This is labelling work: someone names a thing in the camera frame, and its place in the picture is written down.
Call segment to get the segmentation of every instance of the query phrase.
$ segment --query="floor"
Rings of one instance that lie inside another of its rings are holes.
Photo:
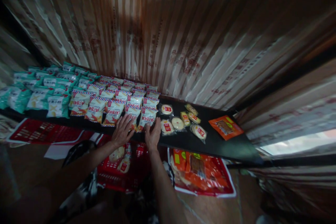
[[[50,177],[63,160],[43,158],[48,146],[25,145],[9,148],[0,145],[0,207],[7,206],[20,198],[33,186]],[[236,198],[217,199],[207,196],[193,196],[177,193],[185,205],[185,213],[190,223],[255,223],[263,214],[260,209],[262,192],[256,179],[230,171]],[[104,197],[113,199],[114,191],[104,191]],[[122,196],[121,208],[128,197]]]

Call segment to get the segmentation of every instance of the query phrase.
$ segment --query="orange snack package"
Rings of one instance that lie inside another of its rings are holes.
[[[226,141],[244,133],[228,115],[210,120],[209,123]]]

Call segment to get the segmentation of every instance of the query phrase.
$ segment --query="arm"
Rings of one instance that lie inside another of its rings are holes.
[[[47,222],[63,201],[107,156],[130,140],[134,133],[134,130],[128,133],[134,121],[129,121],[131,116],[125,115],[118,120],[111,141],[63,167],[47,182],[15,202],[8,211],[12,222]]]
[[[146,125],[145,141],[152,166],[159,220],[160,223],[187,223],[186,216],[184,215],[184,206],[177,198],[175,189],[171,185],[157,150],[160,133],[161,120],[157,117],[152,132],[150,132],[149,125]]]

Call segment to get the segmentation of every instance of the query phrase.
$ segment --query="person's right hand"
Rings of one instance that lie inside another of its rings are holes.
[[[151,127],[149,124],[146,124],[146,132],[145,132],[145,142],[149,151],[155,151],[158,149],[158,142],[160,139],[161,133],[161,119],[157,117],[155,119],[155,126],[151,132]]]

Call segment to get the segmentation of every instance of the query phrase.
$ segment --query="black shelf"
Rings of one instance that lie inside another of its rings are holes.
[[[171,104],[173,106],[174,114],[180,116],[181,111],[185,111],[185,103],[162,99],[160,98],[162,104]],[[247,164],[262,164],[263,160],[259,156],[255,147],[251,144],[249,139],[245,134],[241,134],[228,141],[225,141],[209,124],[209,120],[227,115],[224,111],[214,110],[210,108],[205,108],[201,106],[194,106],[198,111],[198,117],[202,120],[200,125],[207,131],[208,135],[206,137],[206,144],[203,144],[193,133],[190,132],[189,127],[187,127],[187,132],[178,132],[177,135],[173,136],[161,136],[159,145],[183,149],[186,151],[202,153],[210,156],[216,156],[224,159],[229,159],[232,161],[243,162]],[[17,113],[16,111],[7,108],[5,110],[0,110],[0,113],[15,119],[20,120],[23,118],[32,118],[40,121],[47,121],[50,123],[55,123],[59,125],[82,128],[84,130],[90,130],[98,133],[104,133],[112,135],[114,132],[113,127],[102,127],[99,123],[91,122],[85,120],[84,117],[74,117],[71,116],[70,119],[66,118],[46,118],[46,110],[27,110],[25,114]],[[133,140],[144,142],[144,133],[135,133]]]

